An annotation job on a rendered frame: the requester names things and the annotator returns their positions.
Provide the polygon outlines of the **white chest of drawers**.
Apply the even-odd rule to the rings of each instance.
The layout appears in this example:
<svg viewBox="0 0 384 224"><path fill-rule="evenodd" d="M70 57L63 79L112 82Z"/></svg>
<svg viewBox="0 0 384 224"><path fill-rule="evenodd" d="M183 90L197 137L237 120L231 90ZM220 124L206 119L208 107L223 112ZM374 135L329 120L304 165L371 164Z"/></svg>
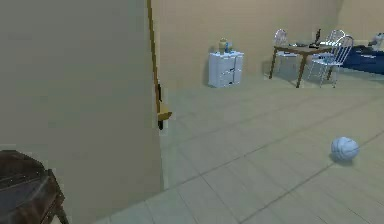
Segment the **white chest of drawers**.
<svg viewBox="0 0 384 224"><path fill-rule="evenodd" d="M244 54L238 51L209 54L208 84L215 88L237 85L241 82Z"/></svg>

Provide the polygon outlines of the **yellow and blue object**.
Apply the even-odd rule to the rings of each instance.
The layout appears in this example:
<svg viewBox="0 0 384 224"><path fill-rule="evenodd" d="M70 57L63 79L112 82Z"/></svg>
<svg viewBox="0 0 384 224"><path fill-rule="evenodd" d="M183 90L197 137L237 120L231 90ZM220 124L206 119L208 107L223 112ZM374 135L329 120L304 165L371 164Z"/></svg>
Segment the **yellow and blue object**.
<svg viewBox="0 0 384 224"><path fill-rule="evenodd" d="M219 41L219 53L223 55L224 53L232 52L232 43L229 42L226 38L221 38Z"/></svg>

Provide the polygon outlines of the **white metal chair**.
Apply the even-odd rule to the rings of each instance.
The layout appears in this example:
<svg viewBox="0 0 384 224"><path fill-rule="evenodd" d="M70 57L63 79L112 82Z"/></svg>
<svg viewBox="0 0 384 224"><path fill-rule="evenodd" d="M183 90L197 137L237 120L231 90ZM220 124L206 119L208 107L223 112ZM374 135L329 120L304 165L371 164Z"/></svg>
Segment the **white metal chair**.
<svg viewBox="0 0 384 224"><path fill-rule="evenodd" d="M327 38L321 42L321 45L324 46L333 46L336 42L345 36L345 32L341 29L332 30L331 33L327 36Z"/></svg>
<svg viewBox="0 0 384 224"><path fill-rule="evenodd" d="M313 69L319 66L318 77L320 78L319 87L331 74L334 67L340 68L354 45L354 38L350 35L344 35L330 45L330 50L325 53L319 53L311 57L311 66L308 77L312 76Z"/></svg>
<svg viewBox="0 0 384 224"><path fill-rule="evenodd" d="M276 46L285 46L288 44L288 38L287 38L287 32L284 29L278 29L275 32L273 42ZM286 51L281 51L279 50L276 53L276 56L280 58L280 63L278 66L278 69L281 69L282 67L282 62L284 59L288 58L296 58L297 54L292 53L292 52L286 52Z"/></svg>

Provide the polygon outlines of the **black object on table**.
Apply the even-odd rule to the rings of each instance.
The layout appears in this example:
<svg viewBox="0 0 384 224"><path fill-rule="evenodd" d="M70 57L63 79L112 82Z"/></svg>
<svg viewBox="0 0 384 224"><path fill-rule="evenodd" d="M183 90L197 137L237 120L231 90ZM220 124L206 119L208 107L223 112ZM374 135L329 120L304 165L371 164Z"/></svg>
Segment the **black object on table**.
<svg viewBox="0 0 384 224"><path fill-rule="evenodd" d="M315 35L315 40L309 44L309 48L319 48L320 46L320 37L321 37L321 28L319 28L316 32L316 35Z"/></svg>

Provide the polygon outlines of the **white ball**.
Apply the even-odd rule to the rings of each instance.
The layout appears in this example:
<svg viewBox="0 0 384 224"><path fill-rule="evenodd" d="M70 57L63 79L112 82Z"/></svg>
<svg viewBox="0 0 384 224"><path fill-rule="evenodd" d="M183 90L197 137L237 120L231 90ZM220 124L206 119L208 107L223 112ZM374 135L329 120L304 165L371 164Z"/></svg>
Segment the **white ball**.
<svg viewBox="0 0 384 224"><path fill-rule="evenodd" d="M331 143L331 156L337 161L351 161L359 151L359 144L348 137L336 138Z"/></svg>

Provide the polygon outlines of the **blue bed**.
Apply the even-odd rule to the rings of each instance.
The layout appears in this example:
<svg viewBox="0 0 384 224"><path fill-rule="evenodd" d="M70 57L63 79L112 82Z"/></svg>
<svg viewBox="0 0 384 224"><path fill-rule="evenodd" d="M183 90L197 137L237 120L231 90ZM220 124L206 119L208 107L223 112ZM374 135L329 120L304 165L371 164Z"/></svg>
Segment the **blue bed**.
<svg viewBox="0 0 384 224"><path fill-rule="evenodd" d="M354 46L345 59L343 68L384 75L384 51L365 46Z"/></svg>

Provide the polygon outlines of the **white pillow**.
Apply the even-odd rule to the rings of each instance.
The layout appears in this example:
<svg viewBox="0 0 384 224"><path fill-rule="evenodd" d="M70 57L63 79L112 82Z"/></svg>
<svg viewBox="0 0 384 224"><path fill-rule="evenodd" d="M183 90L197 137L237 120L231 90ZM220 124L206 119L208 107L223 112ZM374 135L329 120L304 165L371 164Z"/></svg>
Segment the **white pillow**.
<svg viewBox="0 0 384 224"><path fill-rule="evenodd" d="M381 49L381 44L383 41L384 41L384 33L378 33L368 43L368 46L374 51L379 51Z"/></svg>

